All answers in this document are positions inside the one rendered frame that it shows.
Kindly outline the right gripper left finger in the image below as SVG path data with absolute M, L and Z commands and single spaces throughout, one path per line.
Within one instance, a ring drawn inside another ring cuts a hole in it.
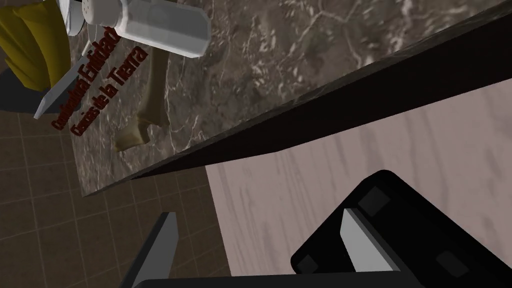
M 142 282 L 168 278 L 179 232 L 174 212 L 163 212 L 127 270 L 119 288 L 142 288 Z

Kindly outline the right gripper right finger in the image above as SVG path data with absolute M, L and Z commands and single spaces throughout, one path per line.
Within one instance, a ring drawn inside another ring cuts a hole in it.
M 397 254 L 356 208 L 343 210 L 339 234 L 356 272 L 402 270 Z

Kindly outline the pale wood cupboard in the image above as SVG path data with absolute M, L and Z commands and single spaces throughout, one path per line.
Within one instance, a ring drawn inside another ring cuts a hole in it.
M 232 276 L 293 253 L 364 178 L 396 173 L 512 267 L 512 79 L 279 152 L 206 167 Z

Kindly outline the beige wooden spatula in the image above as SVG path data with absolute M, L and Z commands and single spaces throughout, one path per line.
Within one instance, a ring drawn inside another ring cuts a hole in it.
M 165 110 L 168 60 L 168 51 L 159 48 L 151 49 L 146 91 L 134 117 L 114 137 L 116 152 L 150 142 L 148 133 L 150 125 L 164 128 L 170 124 Z

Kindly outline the book with red lettering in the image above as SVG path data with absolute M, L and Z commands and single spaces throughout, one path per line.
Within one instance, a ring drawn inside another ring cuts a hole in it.
M 67 91 L 69 95 L 65 104 L 59 106 L 60 113 L 56 120 L 51 122 L 51 126 L 59 131 L 65 128 L 73 112 L 81 103 L 82 98 L 86 95 L 93 81 L 106 63 L 111 53 L 114 51 L 121 37 L 111 27 L 105 27 L 103 37 L 92 43 L 93 49 L 86 52 L 87 63 L 78 67 L 78 77 L 74 86 Z M 107 79 L 115 81 L 123 86 L 125 82 L 133 75 L 134 71 L 147 58 L 148 53 L 140 46 L 135 46 L 126 56 L 125 60 L 119 67 L 113 67 Z M 101 111 L 114 98 L 118 89 L 108 83 L 99 87 L 99 95 L 92 97 L 92 105 L 82 112 L 82 118 L 77 124 L 70 127 L 72 134 L 81 137 L 92 122 L 97 119 Z

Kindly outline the grey knife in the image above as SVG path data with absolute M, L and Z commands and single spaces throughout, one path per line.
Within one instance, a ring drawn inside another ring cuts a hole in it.
M 57 82 L 57 84 L 50 88 L 50 90 L 42 98 L 34 115 L 34 119 L 39 119 L 42 115 L 45 114 L 58 114 L 60 112 L 59 106 L 65 105 L 67 99 L 69 98 L 67 90 L 70 89 L 77 81 L 79 67 L 81 65 L 85 65 L 88 62 L 86 55 L 92 46 L 91 42 L 96 41 L 98 35 L 101 38 L 103 32 L 103 27 L 87 24 L 88 40 L 85 48 L 81 53 L 80 59 L 68 70 L 68 72 Z

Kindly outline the white salt shaker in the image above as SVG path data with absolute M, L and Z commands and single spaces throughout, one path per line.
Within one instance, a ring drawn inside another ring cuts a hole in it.
M 203 9 L 167 0 L 82 0 L 82 14 L 90 25 L 187 58 L 203 56 L 211 41 Z

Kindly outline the yellow bananas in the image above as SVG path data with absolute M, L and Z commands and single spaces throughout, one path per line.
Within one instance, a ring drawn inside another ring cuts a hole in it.
M 71 67 L 69 39 L 56 0 L 0 7 L 5 62 L 28 89 L 44 91 Z

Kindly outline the white round container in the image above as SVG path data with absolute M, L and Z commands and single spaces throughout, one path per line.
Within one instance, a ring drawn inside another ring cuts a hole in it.
M 77 36 L 85 23 L 82 12 L 82 0 L 56 0 L 59 6 L 66 32 L 69 36 Z

